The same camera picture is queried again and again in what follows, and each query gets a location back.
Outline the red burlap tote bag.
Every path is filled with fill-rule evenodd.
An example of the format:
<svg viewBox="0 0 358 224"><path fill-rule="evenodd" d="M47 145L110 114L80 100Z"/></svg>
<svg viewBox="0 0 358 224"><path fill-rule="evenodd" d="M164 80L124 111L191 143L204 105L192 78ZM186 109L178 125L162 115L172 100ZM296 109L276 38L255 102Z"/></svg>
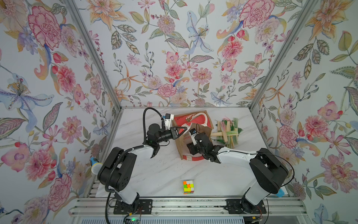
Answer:
<svg viewBox="0 0 358 224"><path fill-rule="evenodd" d="M195 136L205 134L211 137L214 125L207 111L196 111L174 116L173 126L186 127L187 130L180 130L181 137L175 140L180 158L187 161L201 161L204 157L196 151Z"/></svg>

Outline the pink green folding fan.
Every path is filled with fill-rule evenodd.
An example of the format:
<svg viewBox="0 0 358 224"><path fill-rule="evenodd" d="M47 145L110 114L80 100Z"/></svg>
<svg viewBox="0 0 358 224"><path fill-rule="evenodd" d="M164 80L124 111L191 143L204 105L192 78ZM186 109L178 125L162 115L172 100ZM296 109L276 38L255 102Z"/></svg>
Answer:
<svg viewBox="0 0 358 224"><path fill-rule="evenodd" d="M224 121L221 121L221 122L220 122L220 127L221 127L221 131L222 131L222 136L223 136L224 142L227 143L227 142L228 142L227 128L226 128L226 125L225 125L225 122L224 122Z"/></svg>

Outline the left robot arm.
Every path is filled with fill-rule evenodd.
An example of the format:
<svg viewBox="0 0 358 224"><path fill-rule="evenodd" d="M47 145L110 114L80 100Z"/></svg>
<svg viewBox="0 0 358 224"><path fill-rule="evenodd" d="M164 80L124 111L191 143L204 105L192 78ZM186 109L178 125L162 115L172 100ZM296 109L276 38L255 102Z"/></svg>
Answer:
<svg viewBox="0 0 358 224"><path fill-rule="evenodd" d="M144 144L127 150L113 148L98 173L98 180L105 191L124 204L136 204L140 198L139 193L128 187L135 163L155 157L161 143L176 140L185 131L187 127L166 128L151 124L145 133Z"/></svg>

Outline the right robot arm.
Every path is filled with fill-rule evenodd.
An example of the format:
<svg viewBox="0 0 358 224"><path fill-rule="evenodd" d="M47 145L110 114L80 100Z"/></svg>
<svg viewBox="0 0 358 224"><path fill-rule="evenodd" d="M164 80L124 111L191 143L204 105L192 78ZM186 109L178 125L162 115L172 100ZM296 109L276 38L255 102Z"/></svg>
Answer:
<svg viewBox="0 0 358 224"><path fill-rule="evenodd" d="M233 164L251 170L255 180L241 198L242 207L255 207L268 195L277 194L289 176L287 168L266 148L249 152L213 145L205 133L198 133L195 129L189 132L189 136L192 143L187 146L192 155L201 154L211 162Z"/></svg>

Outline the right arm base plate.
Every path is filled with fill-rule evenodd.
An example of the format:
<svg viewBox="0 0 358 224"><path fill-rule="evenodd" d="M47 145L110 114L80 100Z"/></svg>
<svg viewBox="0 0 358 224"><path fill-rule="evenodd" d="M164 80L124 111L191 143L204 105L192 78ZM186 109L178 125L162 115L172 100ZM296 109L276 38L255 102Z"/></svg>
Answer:
<svg viewBox="0 0 358 224"><path fill-rule="evenodd" d="M263 201L260 201L258 205L252 205L250 202L248 202L246 199L242 200L240 199L227 199L226 200L226 210L229 212L229 214L266 214L267 210L263 203Z"/></svg>

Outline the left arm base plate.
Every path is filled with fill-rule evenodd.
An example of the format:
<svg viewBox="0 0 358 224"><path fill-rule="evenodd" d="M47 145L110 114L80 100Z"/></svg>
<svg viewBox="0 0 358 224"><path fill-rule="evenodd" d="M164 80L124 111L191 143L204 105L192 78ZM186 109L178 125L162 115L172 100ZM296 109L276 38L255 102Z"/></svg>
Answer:
<svg viewBox="0 0 358 224"><path fill-rule="evenodd" d="M138 199L133 204L126 204L124 202L116 202L114 207L115 215L128 215L137 214L150 215L152 213L153 200L151 199Z"/></svg>

